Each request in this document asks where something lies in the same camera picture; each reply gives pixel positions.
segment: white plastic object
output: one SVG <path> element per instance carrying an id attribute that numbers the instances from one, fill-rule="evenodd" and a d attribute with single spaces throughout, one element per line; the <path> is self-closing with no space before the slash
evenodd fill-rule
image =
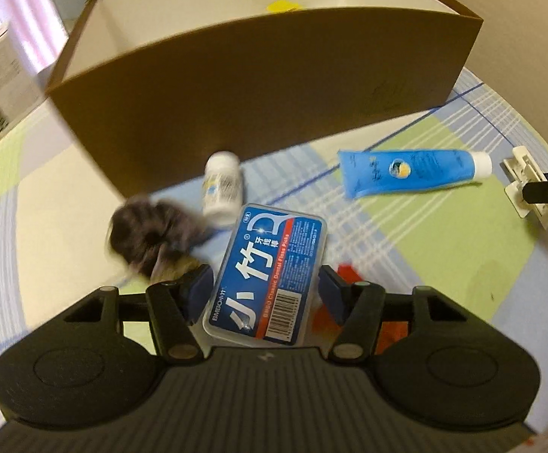
<path id="1" fill-rule="evenodd" d="M 243 207 L 239 157 L 229 151 L 211 155 L 203 181 L 203 215 L 216 228 L 231 227 Z"/>
<path id="2" fill-rule="evenodd" d="M 528 182 L 546 182 L 542 172 L 525 146 L 513 148 L 513 158 L 503 160 L 514 182 L 505 188 L 505 193 L 511 200 L 520 218 L 525 218 L 530 211 L 536 214 L 542 227 L 548 228 L 548 204 L 528 204 L 523 200 L 523 186 Z"/>
<path id="3" fill-rule="evenodd" d="M 492 158 L 485 151 L 471 151 L 471 158 L 473 158 L 473 164 L 475 165 L 475 172 L 473 173 L 473 180 L 475 182 L 481 182 L 492 175 Z"/>

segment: metal screw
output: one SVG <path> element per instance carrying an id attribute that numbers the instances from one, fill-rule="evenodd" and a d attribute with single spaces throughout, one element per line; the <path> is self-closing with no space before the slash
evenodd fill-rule
<path id="1" fill-rule="evenodd" d="M 173 359 L 192 359 L 198 353 L 199 350 L 192 344 L 176 344 L 167 351 Z"/>
<path id="2" fill-rule="evenodd" d="M 332 353 L 339 359 L 357 359 L 364 353 L 364 349 L 358 344 L 339 344 L 333 348 Z"/>

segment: pink curtain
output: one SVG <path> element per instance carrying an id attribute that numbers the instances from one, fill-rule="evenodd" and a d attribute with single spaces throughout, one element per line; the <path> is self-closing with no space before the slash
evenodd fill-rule
<path id="1" fill-rule="evenodd" d="M 0 0 L 0 21 L 7 20 L 37 71 L 56 60 L 67 35 L 52 0 Z"/>

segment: white bottle cap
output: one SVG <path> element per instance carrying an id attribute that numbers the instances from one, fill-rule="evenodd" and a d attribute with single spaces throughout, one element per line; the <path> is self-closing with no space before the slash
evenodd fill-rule
<path id="1" fill-rule="evenodd" d="M 473 180 L 475 182 L 481 182 L 492 175 L 492 158 L 485 151 L 471 151 L 471 157 L 473 158 L 473 164 L 475 165 L 475 172 L 473 174 Z"/>
<path id="2" fill-rule="evenodd" d="M 209 157 L 205 165 L 207 170 L 237 170 L 240 167 L 239 157 L 230 151 L 218 151 Z"/>

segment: product label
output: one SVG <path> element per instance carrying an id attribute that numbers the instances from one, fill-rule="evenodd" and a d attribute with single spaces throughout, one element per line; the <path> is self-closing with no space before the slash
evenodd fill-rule
<path id="1" fill-rule="evenodd" d="M 212 174 L 203 181 L 205 202 L 230 202 L 240 196 L 240 179 L 227 174 Z"/>
<path id="2" fill-rule="evenodd" d="M 209 323 L 294 344 L 321 235 L 319 220 L 247 206 L 222 268 Z"/>

